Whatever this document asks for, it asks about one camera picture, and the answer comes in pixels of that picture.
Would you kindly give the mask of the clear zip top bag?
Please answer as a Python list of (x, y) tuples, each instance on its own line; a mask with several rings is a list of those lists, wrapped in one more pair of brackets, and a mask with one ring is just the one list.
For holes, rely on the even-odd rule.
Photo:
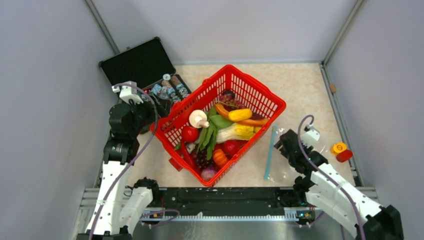
[(295, 169), (290, 166), (289, 160), (282, 155), (280, 149), (283, 147), (280, 137), (288, 133), (289, 129), (273, 126), (271, 130), (270, 144), (264, 171), (264, 180), (277, 185), (293, 183), (298, 176)]

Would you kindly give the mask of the white brown mushroom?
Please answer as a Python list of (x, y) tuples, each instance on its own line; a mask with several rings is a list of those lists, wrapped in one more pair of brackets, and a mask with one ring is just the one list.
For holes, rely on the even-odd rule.
[(192, 111), (189, 115), (188, 121), (192, 127), (197, 129), (208, 128), (210, 126), (207, 114), (200, 109)]

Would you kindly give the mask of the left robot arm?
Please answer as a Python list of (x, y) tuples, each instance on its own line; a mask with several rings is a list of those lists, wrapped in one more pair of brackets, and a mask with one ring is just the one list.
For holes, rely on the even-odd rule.
[(155, 101), (120, 102), (109, 110), (109, 138), (103, 148), (102, 175), (93, 214), (78, 240), (131, 240), (144, 210), (160, 202), (156, 181), (141, 179), (123, 203), (135, 160), (149, 145), (137, 139), (143, 128), (160, 119)]

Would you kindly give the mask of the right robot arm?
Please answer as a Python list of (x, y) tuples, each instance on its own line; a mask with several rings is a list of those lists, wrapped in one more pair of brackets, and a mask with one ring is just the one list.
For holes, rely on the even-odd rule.
[(315, 129), (298, 135), (285, 129), (274, 148), (300, 174), (293, 185), (293, 200), (299, 206), (321, 209), (356, 240), (403, 240), (400, 212), (383, 206), (343, 178), (313, 145), (320, 139)]

